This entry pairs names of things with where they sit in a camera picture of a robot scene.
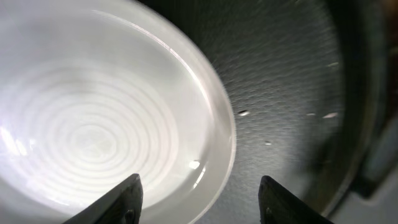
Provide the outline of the grey plate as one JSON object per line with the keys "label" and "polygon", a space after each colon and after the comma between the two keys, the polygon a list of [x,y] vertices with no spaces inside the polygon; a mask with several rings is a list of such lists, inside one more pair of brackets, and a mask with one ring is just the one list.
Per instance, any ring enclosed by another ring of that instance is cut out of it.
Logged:
{"label": "grey plate", "polygon": [[235,152],[218,74],[153,10],[1,2],[2,223],[63,223],[132,174],[141,223],[193,223]]}

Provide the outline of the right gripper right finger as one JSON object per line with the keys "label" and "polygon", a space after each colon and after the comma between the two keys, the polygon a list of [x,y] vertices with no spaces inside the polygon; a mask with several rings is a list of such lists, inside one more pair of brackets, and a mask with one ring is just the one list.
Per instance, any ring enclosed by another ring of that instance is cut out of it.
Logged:
{"label": "right gripper right finger", "polygon": [[258,201],[261,224],[333,224],[268,175],[261,179]]}

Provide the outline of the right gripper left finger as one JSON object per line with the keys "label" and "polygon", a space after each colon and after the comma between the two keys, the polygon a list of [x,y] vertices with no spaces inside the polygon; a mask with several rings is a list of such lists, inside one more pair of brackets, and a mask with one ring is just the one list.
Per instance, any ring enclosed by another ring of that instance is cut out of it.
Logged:
{"label": "right gripper left finger", "polygon": [[139,174],[132,174],[63,224],[139,224],[143,195]]}

